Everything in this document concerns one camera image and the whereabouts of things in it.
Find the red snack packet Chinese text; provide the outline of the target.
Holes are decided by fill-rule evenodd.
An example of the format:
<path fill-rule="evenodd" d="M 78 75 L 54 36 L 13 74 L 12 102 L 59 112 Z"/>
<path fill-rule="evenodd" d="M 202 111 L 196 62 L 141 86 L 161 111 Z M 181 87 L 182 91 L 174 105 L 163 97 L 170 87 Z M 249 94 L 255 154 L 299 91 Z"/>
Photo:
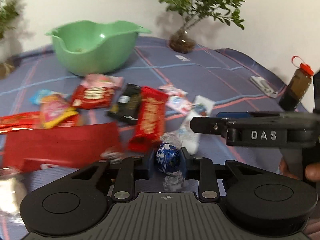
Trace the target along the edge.
<path fill-rule="evenodd" d="M 131 152 L 147 154 L 155 148 L 165 130 L 165 104 L 167 94 L 144 86 L 141 90 L 141 104 L 133 137 L 127 148 Z"/>

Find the left potted plant clear pot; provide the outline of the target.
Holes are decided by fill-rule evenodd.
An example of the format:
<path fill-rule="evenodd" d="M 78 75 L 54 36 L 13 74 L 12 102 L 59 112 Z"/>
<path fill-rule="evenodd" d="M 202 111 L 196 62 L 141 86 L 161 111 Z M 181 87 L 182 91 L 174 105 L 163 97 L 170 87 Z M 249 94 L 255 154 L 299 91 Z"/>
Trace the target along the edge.
<path fill-rule="evenodd" d="M 1 0 L 1 80 L 15 70 L 11 42 L 22 12 L 22 0 Z"/>

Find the large red flat packet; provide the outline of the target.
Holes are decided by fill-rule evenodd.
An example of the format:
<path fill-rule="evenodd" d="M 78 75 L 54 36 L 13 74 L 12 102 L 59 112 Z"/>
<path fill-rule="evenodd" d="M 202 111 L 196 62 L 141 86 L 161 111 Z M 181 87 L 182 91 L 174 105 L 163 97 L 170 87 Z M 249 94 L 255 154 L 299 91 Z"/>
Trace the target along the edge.
<path fill-rule="evenodd" d="M 123 151 L 114 122 L 17 131 L 7 135 L 2 165 L 22 173 L 55 165 L 82 168 L 99 161 L 106 151 Z"/>

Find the white small device on table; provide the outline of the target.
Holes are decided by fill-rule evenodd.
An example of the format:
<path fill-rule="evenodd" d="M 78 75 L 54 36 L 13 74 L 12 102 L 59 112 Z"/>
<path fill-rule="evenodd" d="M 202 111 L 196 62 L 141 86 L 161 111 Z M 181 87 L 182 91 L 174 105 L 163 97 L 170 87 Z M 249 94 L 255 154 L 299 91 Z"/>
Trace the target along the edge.
<path fill-rule="evenodd" d="M 251 76 L 249 80 L 269 98 L 275 99 L 278 96 L 278 91 L 274 90 L 264 78 Z"/>

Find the small pink white candy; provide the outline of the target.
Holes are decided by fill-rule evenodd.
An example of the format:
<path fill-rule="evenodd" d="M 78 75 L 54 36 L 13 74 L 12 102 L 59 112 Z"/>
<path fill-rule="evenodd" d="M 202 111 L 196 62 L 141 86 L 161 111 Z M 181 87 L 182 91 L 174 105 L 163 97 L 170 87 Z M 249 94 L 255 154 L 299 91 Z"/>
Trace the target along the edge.
<path fill-rule="evenodd" d="M 167 94 L 168 100 L 165 104 L 167 107 L 183 115 L 189 114 L 192 103 L 187 99 L 188 93 L 186 91 L 176 88 L 174 85 L 162 85 L 158 89 Z"/>

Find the white nougat clear wrapper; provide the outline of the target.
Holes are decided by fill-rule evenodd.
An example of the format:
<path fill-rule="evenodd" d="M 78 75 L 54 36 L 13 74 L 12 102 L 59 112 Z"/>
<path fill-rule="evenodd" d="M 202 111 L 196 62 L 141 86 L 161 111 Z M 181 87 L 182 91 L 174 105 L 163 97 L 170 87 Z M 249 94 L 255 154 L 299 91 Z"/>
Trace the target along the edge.
<path fill-rule="evenodd" d="M 27 195 L 23 176 L 14 167 L 1 168 L 1 215 L 17 217 Z"/>

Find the black small snack packet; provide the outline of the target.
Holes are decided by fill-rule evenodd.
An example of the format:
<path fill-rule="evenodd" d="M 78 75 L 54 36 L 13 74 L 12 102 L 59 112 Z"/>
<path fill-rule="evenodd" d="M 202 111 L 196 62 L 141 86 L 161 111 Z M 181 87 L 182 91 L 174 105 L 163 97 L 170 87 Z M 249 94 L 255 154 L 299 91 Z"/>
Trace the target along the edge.
<path fill-rule="evenodd" d="M 121 96 L 107 112 L 107 116 L 129 125 L 136 125 L 141 99 L 141 87 L 127 83 Z"/>

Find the green plastic bowl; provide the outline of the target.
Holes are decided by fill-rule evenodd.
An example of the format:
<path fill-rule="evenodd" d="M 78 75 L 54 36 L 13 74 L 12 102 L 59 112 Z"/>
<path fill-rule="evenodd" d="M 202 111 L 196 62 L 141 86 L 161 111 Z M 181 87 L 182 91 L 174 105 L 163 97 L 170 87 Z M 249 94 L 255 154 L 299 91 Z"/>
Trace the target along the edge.
<path fill-rule="evenodd" d="M 139 34 L 151 31 L 127 21 L 76 21 L 46 32 L 58 61 L 77 76 L 114 72 L 132 54 Z"/>

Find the red square snack packet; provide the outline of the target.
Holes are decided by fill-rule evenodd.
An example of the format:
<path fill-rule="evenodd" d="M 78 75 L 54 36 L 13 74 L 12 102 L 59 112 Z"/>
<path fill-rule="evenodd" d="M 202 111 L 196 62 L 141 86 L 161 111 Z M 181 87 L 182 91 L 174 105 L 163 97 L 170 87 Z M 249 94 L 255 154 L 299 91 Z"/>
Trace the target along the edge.
<path fill-rule="evenodd" d="M 114 88 L 84 87 L 79 85 L 71 97 L 71 106 L 79 109 L 107 108 L 111 105 Z"/>

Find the white blueberry snack bar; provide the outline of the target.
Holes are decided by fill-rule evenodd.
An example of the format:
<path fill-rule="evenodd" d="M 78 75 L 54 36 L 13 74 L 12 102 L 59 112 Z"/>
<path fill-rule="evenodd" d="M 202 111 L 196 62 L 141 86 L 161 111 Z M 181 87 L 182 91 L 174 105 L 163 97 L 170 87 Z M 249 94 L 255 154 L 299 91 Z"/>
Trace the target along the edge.
<path fill-rule="evenodd" d="M 181 146 L 186 148 L 190 155 L 198 152 L 200 133 L 205 130 L 206 119 L 210 117 L 214 105 L 213 100 L 197 95 L 189 114 L 177 130 Z"/>

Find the yellow pink snack packet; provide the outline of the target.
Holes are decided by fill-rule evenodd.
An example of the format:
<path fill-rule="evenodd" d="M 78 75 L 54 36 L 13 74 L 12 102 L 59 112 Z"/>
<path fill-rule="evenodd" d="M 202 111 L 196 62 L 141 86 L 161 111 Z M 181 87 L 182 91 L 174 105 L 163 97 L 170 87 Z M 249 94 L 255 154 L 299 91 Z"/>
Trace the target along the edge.
<path fill-rule="evenodd" d="M 44 129 L 53 128 L 78 114 L 60 94 L 44 96 L 40 101 L 40 122 Z"/>

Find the right plant in glass vase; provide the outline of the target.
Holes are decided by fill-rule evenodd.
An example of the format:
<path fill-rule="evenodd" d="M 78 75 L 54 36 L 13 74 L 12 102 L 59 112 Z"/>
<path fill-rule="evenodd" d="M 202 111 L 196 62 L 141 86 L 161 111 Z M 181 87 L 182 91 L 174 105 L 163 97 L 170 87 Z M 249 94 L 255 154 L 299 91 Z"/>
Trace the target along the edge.
<path fill-rule="evenodd" d="M 169 47 L 179 53 L 190 53 L 195 41 L 188 31 L 204 19 L 212 18 L 223 24 L 234 23 L 244 29 L 244 19 L 240 17 L 240 7 L 244 0 L 159 0 L 166 3 L 166 11 L 176 12 L 182 17 L 183 24 L 169 38 Z"/>

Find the blue foil chocolate ball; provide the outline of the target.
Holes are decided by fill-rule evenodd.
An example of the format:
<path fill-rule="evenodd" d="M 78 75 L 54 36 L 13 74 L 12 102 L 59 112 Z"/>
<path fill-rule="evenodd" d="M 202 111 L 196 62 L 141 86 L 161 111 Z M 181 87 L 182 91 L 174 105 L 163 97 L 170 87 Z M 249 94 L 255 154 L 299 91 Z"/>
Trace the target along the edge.
<path fill-rule="evenodd" d="M 165 174 L 165 191 L 177 192 L 186 186 L 181 165 L 182 142 L 177 132 L 167 132 L 161 136 L 161 143 L 156 151 L 156 165 Z"/>

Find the light blue snack packet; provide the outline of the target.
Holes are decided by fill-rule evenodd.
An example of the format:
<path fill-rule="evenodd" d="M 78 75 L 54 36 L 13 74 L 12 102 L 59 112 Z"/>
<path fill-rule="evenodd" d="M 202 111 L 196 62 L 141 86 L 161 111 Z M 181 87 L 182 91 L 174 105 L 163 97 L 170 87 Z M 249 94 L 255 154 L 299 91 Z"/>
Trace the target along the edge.
<path fill-rule="evenodd" d="M 50 95 L 55 95 L 55 94 L 62 96 L 62 98 L 64 98 L 64 99 L 69 98 L 69 95 L 68 95 L 68 94 L 63 94 L 63 93 L 56 92 L 56 91 L 53 91 L 53 90 L 48 90 L 48 89 L 41 89 L 41 90 L 38 90 L 38 91 L 29 99 L 29 101 L 30 101 L 33 105 L 40 105 L 42 98 L 44 98 L 45 96 L 50 96 Z"/>

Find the dark bottle red cap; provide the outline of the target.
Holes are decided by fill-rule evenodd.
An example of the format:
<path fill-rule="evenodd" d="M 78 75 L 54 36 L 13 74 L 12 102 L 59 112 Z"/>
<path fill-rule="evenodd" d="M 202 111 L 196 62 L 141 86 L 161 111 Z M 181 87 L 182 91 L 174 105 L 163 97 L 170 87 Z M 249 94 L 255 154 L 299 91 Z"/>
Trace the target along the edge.
<path fill-rule="evenodd" d="M 284 111 L 294 111 L 297 108 L 310 87 L 314 75 L 311 67 L 298 55 L 291 58 L 291 63 L 297 69 L 279 100 L 279 106 Z"/>

